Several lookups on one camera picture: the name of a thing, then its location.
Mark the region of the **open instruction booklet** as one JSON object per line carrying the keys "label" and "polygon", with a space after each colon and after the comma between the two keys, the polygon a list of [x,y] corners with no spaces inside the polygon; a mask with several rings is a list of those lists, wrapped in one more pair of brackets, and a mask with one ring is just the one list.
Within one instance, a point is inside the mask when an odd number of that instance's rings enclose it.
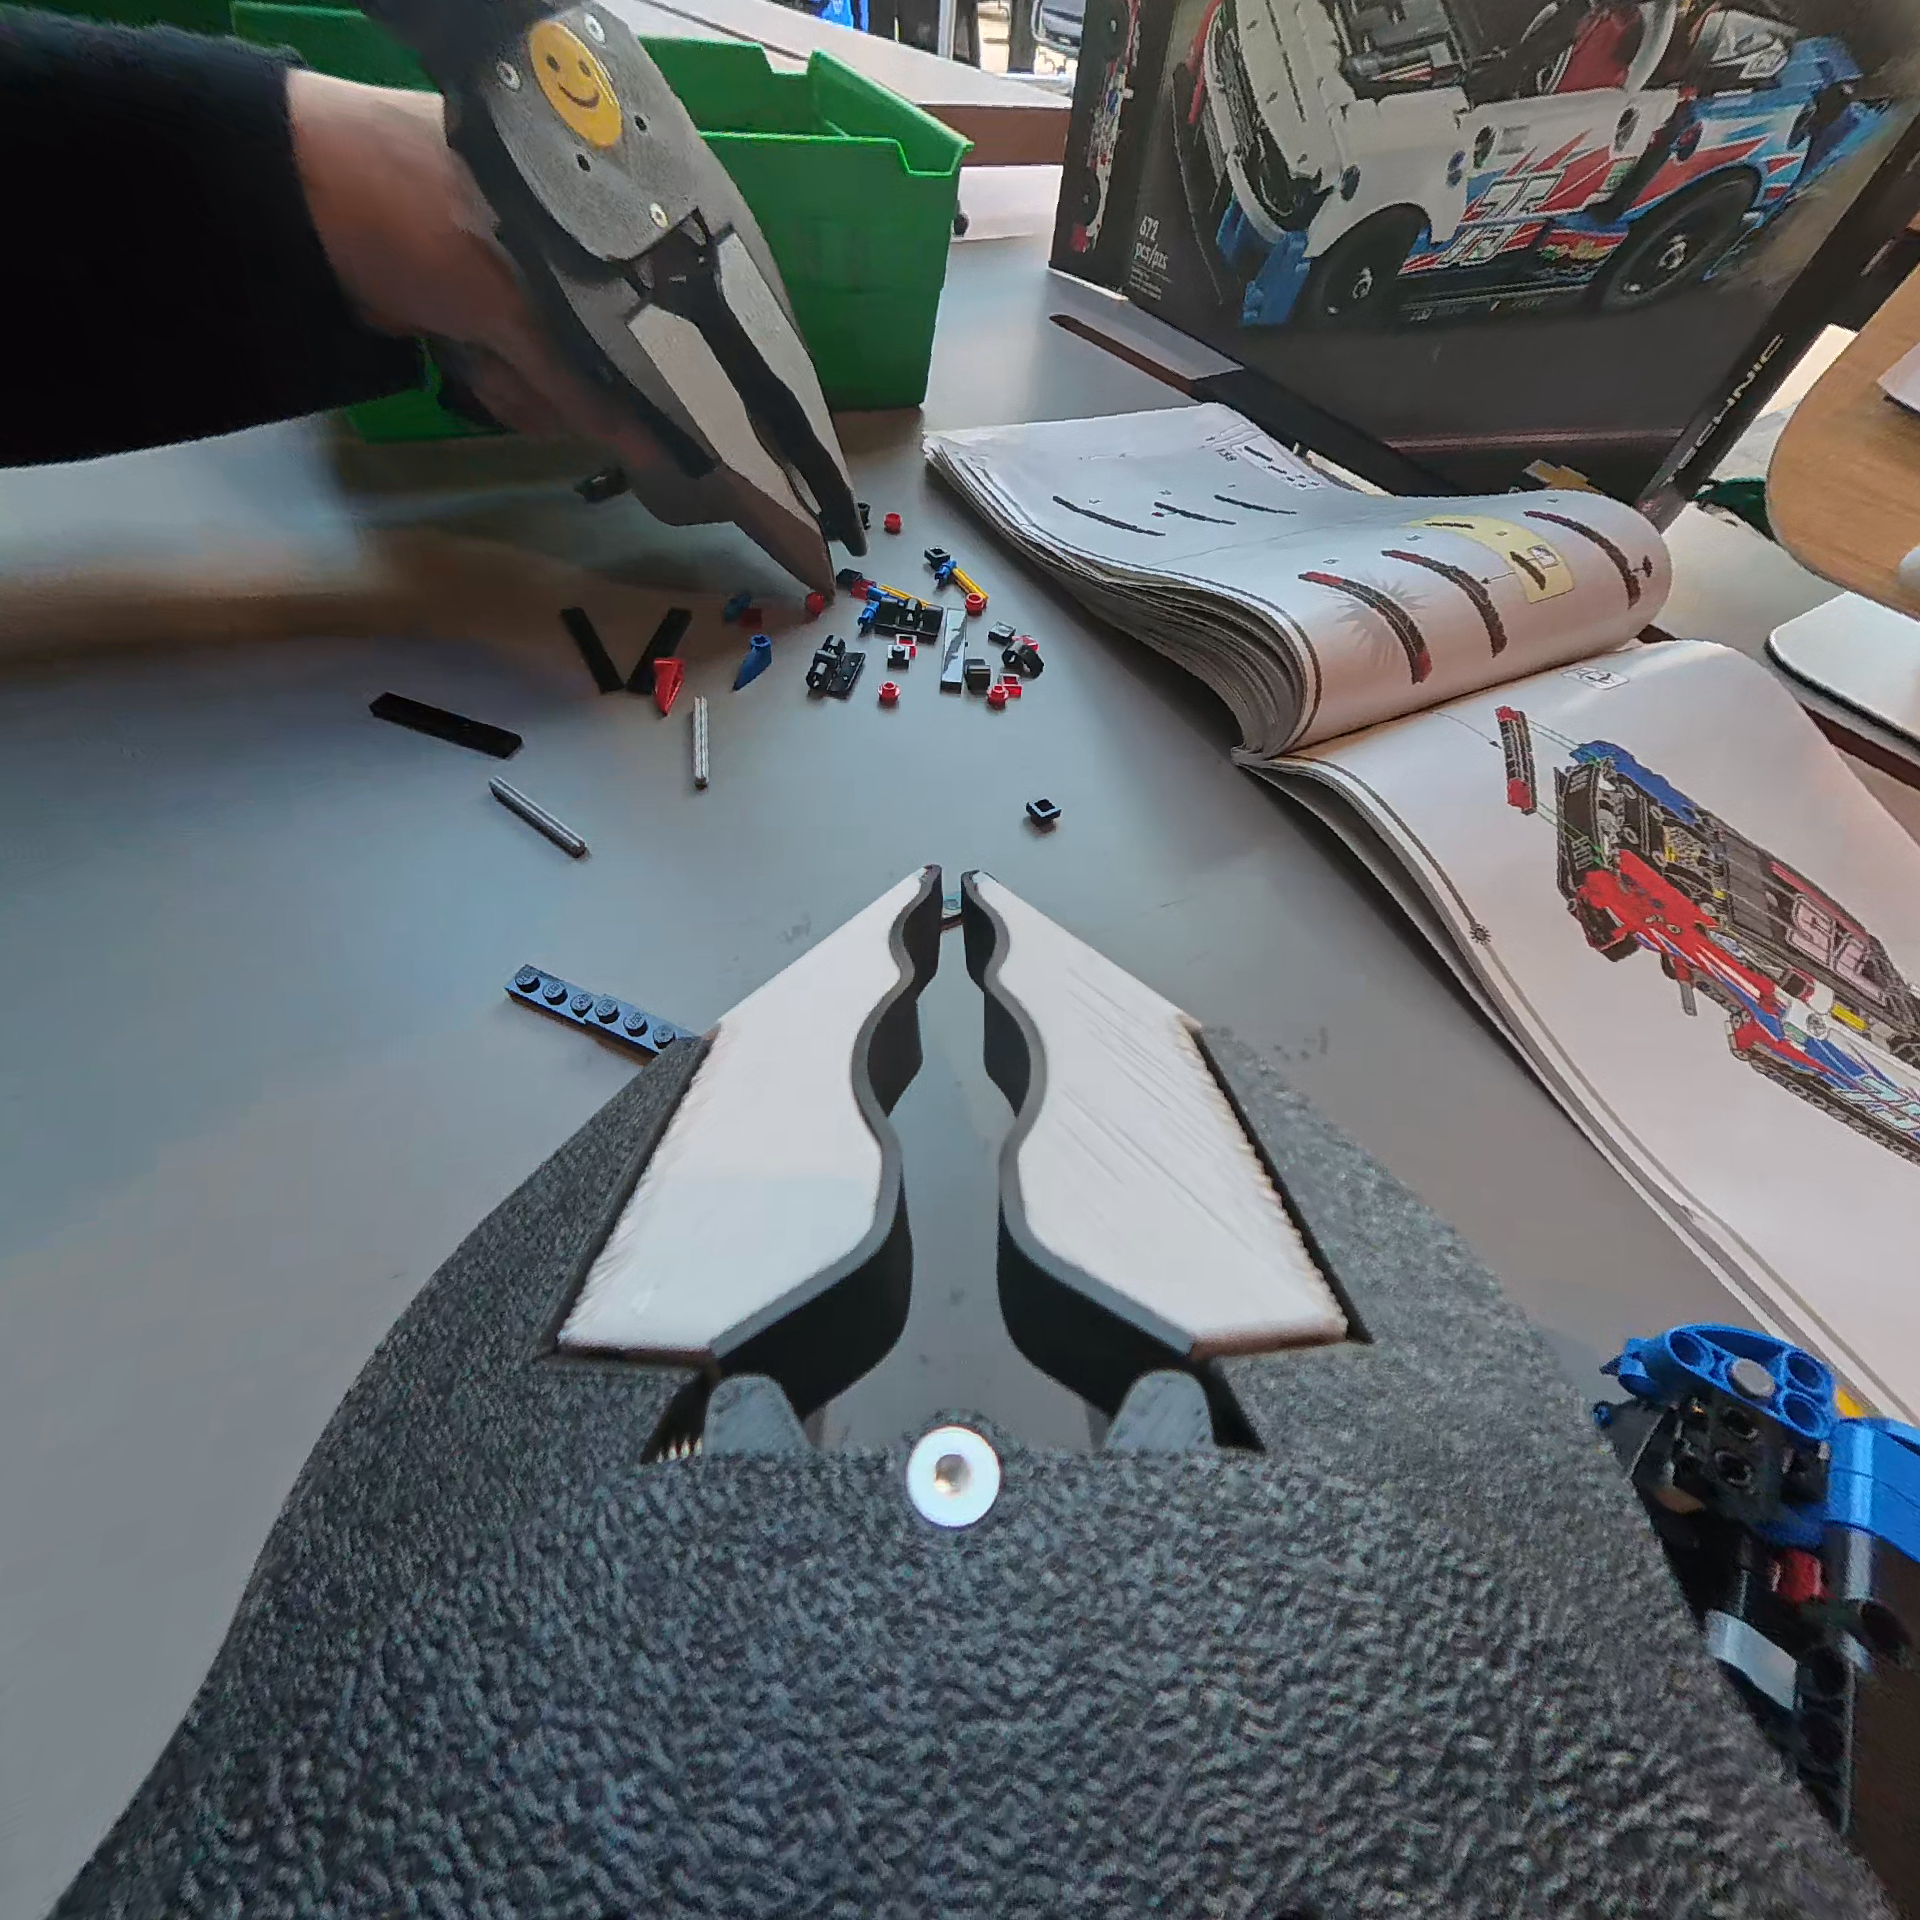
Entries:
{"label": "open instruction booklet", "polygon": [[1650,639],[1637,505],[1348,490],[1230,407],[919,456],[1230,709],[1740,1309],[1920,1409],[1915,834],[1766,662]]}

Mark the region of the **black toy car kit box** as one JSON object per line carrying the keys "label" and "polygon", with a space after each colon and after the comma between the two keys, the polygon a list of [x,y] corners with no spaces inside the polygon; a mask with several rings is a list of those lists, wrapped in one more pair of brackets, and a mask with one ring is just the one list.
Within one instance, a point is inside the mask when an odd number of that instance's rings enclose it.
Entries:
{"label": "black toy car kit box", "polygon": [[1915,222],[1915,0],[1083,7],[1052,265],[1455,490],[1677,501]]}

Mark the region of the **black flat toy beam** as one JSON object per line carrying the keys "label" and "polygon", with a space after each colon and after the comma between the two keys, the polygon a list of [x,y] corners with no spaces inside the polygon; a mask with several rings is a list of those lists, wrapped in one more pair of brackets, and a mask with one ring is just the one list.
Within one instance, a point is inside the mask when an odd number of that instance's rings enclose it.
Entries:
{"label": "black flat toy beam", "polygon": [[426,736],[426,744],[454,744],[454,746],[477,746],[477,759],[513,759],[519,746],[519,736],[459,718],[459,709],[438,709],[438,701],[412,701],[412,691],[372,691],[365,709],[379,724],[408,724],[408,736]]}

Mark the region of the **person's left forearm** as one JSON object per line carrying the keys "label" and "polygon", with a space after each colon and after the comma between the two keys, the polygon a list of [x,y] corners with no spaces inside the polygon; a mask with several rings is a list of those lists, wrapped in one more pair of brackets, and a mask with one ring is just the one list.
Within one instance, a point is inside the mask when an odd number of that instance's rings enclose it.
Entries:
{"label": "person's left forearm", "polygon": [[419,384],[351,315],[300,176],[290,60],[0,16],[0,457],[300,418]]}

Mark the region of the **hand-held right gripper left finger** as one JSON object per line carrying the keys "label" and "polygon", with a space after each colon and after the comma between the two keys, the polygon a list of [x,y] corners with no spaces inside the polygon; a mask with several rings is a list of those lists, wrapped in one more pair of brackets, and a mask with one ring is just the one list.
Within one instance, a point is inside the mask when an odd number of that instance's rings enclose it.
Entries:
{"label": "hand-held right gripper left finger", "polygon": [[709,1030],[556,1347],[768,1373],[798,1409],[871,1373],[912,1299],[890,1105],[919,1070],[935,943],[948,864],[919,864]]}

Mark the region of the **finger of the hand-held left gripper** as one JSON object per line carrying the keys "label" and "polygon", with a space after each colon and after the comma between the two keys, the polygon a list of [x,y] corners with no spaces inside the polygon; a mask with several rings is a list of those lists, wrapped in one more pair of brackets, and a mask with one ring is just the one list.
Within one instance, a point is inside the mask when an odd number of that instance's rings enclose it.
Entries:
{"label": "finger of the hand-held left gripper", "polygon": [[620,371],[633,371],[659,418],[672,418],[693,456],[709,456],[693,485],[640,485],[640,501],[666,505],[672,526],[744,526],[792,577],[832,586],[816,513],[805,505],[768,427],[751,418],[709,334],[666,302],[606,297],[604,348],[620,360]]}
{"label": "finger of the hand-held left gripper", "polygon": [[798,472],[805,505],[816,513],[816,536],[863,552],[863,513],[854,501],[825,387],[811,371],[811,348],[805,348],[783,290],[768,280],[768,265],[751,252],[751,235],[709,242],[709,297],[720,297],[709,346],[720,346],[751,418],[768,427],[768,441]]}

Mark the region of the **white flat stand base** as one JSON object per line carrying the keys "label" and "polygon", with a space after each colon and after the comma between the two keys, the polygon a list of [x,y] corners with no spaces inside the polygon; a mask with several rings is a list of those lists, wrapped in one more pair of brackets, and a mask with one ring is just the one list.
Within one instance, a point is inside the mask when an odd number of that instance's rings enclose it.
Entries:
{"label": "white flat stand base", "polygon": [[1920,615],[1832,593],[1785,615],[1766,657],[1795,690],[1826,691],[1832,709],[1884,724],[1907,759],[1920,759]]}

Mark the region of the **partly built toy car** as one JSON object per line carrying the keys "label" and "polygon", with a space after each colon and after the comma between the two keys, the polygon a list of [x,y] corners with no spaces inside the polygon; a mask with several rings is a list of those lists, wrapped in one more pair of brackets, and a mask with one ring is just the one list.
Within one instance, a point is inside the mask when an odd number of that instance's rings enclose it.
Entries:
{"label": "partly built toy car", "polygon": [[1612,1440],[1700,1644],[1920,1911],[1920,1425],[1852,1417],[1826,1357],[1749,1328],[1629,1335]]}

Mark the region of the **curved wooden board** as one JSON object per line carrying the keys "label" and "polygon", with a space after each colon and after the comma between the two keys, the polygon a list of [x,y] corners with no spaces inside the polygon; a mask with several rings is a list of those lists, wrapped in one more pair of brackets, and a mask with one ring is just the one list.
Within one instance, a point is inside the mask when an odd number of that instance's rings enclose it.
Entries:
{"label": "curved wooden board", "polygon": [[1845,593],[1920,615],[1907,552],[1920,547],[1920,418],[1884,371],[1920,346],[1920,272],[1785,416],[1766,472],[1769,536]]}

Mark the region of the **green plastic bin with divider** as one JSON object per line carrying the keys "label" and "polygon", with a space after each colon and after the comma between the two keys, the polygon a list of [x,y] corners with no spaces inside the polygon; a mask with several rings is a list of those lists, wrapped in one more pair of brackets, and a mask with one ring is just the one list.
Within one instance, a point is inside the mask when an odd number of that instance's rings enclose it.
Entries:
{"label": "green plastic bin with divider", "polygon": [[967,141],[832,53],[640,32],[751,194],[832,416],[919,407]]}

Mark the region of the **long black studded toy plate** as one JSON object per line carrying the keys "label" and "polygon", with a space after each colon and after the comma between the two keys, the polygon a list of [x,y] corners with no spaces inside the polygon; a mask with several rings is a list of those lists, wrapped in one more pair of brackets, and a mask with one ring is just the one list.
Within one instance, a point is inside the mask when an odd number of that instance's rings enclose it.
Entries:
{"label": "long black studded toy plate", "polygon": [[666,1023],[666,1017],[647,1017],[647,1008],[633,1008],[633,1002],[584,990],[584,982],[546,975],[546,966],[513,966],[513,975],[505,975],[505,1002],[513,1002],[513,1008],[541,1008],[541,1017],[556,1017],[556,1023],[567,1023],[567,1030],[596,1030],[596,1037],[606,1037],[606,1042],[627,1042],[627,1052],[640,1052],[640,1059],[659,1059],[659,1052],[681,1042],[681,1037],[699,1037],[699,1030],[685,1030],[685,1023]]}

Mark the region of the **cluster of small toy bricks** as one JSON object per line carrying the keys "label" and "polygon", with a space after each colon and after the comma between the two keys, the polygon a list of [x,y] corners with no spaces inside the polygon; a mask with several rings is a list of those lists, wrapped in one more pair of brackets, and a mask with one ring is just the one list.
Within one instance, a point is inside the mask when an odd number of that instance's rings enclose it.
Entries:
{"label": "cluster of small toy bricks", "polygon": [[[832,593],[854,598],[854,615],[881,593],[948,608],[948,626],[967,626],[967,690],[960,691],[978,691],[981,709],[1026,701],[1026,690],[1044,669],[1036,639],[1026,626],[989,626],[989,593],[948,547],[926,547],[919,563],[926,563],[935,593],[904,593],[904,586],[881,586],[863,567],[832,567]],[[926,662],[926,669],[948,662],[948,639],[881,639],[881,631],[856,631],[856,639],[881,644],[881,690],[871,690],[881,709],[904,691],[912,662]]]}

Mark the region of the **grey desk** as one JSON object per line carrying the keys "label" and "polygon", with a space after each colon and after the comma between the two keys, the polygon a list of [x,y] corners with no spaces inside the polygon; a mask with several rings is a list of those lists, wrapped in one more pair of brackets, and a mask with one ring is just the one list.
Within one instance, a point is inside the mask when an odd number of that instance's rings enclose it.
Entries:
{"label": "grey desk", "polygon": [[[9,472],[9,563],[79,563],[9,577],[9,1911],[1889,1911],[1540,1339],[1710,1273],[1348,834],[904,416],[856,490],[1044,690],[811,701],[783,586],[725,691],[699,608],[693,796],[565,598],[633,662],[672,567],[755,563],[620,526],[640,593],[574,457],[465,456],[465,501],[344,490],[321,427]],[[556,1347],[709,1030],[919,864],[871,1373],[805,1417]],[[1016,1347],[967,876],[1200,1023],[1345,1287],[1348,1339],[1209,1369],[1244,1417]],[[513,966],[699,1037],[640,1059]]]}

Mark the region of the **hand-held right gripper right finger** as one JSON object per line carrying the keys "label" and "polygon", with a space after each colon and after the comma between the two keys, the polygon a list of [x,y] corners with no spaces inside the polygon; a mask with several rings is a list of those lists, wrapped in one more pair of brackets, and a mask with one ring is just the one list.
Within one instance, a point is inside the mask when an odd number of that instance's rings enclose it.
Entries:
{"label": "hand-held right gripper right finger", "polygon": [[1016,1347],[1118,1409],[1136,1373],[1348,1339],[1270,1151],[1209,1070],[1200,1023],[1083,938],[967,876],[981,1070],[1016,1105],[999,1150],[999,1319]]}

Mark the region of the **person's left hand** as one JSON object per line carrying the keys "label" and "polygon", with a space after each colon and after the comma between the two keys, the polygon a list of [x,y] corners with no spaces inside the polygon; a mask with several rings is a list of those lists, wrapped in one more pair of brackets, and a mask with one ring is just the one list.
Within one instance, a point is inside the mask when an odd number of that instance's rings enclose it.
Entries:
{"label": "person's left hand", "polygon": [[627,472],[666,467],[666,441],[565,368],[493,203],[448,147],[438,94],[290,71],[290,141],[312,235],[365,331],[419,334],[497,427],[606,441]]}

